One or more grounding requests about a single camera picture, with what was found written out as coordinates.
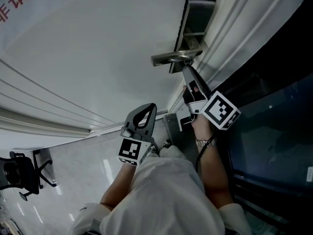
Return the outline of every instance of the office chair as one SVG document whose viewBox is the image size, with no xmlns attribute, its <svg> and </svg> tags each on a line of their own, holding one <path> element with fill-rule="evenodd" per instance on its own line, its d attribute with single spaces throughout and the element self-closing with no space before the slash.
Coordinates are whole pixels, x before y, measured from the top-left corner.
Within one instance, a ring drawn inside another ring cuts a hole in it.
<svg viewBox="0 0 313 235">
<path fill-rule="evenodd" d="M 33 151 L 34 165 L 30 158 L 25 157 L 23 153 L 10 152 L 10 159 L 0 158 L 0 190 L 7 188 L 25 188 L 28 193 L 20 196 L 23 200 L 27 201 L 27 196 L 30 194 L 39 194 L 39 189 L 43 188 L 40 183 L 40 178 L 47 182 L 48 185 L 56 187 L 57 184 L 52 184 L 41 173 L 42 169 L 47 164 L 52 164 L 52 160 L 46 161 L 41 167 L 38 168 L 36 155 L 40 150 Z"/>
</svg>

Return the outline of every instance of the white shirt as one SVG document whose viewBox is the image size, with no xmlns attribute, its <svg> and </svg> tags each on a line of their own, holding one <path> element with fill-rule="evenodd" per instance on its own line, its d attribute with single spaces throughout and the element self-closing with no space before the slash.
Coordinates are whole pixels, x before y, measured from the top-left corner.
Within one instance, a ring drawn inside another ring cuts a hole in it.
<svg viewBox="0 0 313 235">
<path fill-rule="evenodd" d="M 251 234 L 240 205 L 214 207 L 191 162 L 147 157 L 123 201 L 112 212 L 100 204 L 87 204 L 69 235 L 86 231 L 101 235 L 224 235 L 225 227 L 241 235 Z"/>
</svg>

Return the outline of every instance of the person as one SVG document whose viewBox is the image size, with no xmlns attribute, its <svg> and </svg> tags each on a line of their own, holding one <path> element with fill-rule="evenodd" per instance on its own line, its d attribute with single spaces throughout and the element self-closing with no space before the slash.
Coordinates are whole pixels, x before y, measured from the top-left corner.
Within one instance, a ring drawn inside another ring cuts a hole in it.
<svg viewBox="0 0 313 235">
<path fill-rule="evenodd" d="M 212 136 L 209 120 L 192 122 L 196 139 Z M 136 168 L 123 164 L 100 204 L 86 204 L 69 235 L 250 235 L 243 208 L 228 189 L 225 168 L 213 141 L 201 160 L 201 178 L 178 150 L 163 144 Z"/>
</svg>

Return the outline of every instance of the hand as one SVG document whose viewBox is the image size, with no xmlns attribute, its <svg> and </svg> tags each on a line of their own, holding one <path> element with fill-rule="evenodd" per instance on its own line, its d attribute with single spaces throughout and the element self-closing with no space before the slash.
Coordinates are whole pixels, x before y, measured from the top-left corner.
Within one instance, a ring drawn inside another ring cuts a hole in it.
<svg viewBox="0 0 313 235">
<path fill-rule="evenodd" d="M 210 121 L 202 114 L 197 114 L 197 118 L 191 122 L 192 127 L 198 140 L 209 140 L 213 135 Z"/>
</svg>

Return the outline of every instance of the tiled floor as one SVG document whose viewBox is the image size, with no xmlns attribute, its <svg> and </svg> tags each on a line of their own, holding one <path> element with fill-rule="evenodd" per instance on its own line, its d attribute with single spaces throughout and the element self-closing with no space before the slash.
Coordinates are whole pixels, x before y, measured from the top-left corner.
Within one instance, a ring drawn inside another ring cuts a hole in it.
<svg viewBox="0 0 313 235">
<path fill-rule="evenodd" d="M 153 136 L 160 146 L 167 133 L 161 120 L 155 124 Z M 5 206 L 24 235 L 66 235 L 84 203 L 98 203 L 117 175 L 121 163 L 116 153 L 121 145 L 119 132 L 60 145 L 37 155 L 41 165 L 49 157 L 53 165 L 43 172 L 54 179 L 58 187 L 52 188 L 42 181 L 44 189 L 23 201 L 19 191 L 9 188 L 2 191 Z M 8 158 L 9 154 L 0 154 Z"/>
</svg>

